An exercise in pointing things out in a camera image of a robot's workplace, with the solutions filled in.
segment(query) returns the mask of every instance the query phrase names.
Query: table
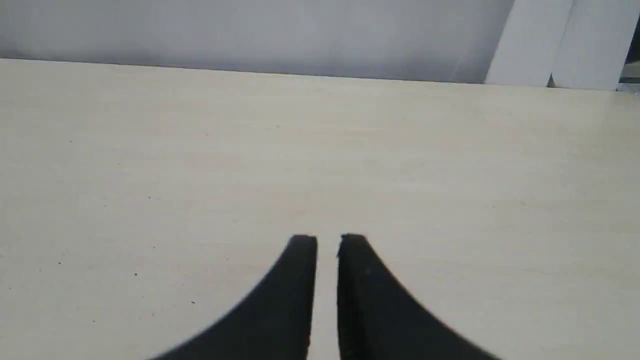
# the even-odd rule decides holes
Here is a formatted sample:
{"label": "table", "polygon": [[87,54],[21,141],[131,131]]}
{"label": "table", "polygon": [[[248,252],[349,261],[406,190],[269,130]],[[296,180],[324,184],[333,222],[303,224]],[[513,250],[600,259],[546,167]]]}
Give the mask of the table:
{"label": "table", "polygon": [[630,94],[0,60],[0,357],[144,359],[319,237],[368,235],[504,359],[637,358]]}

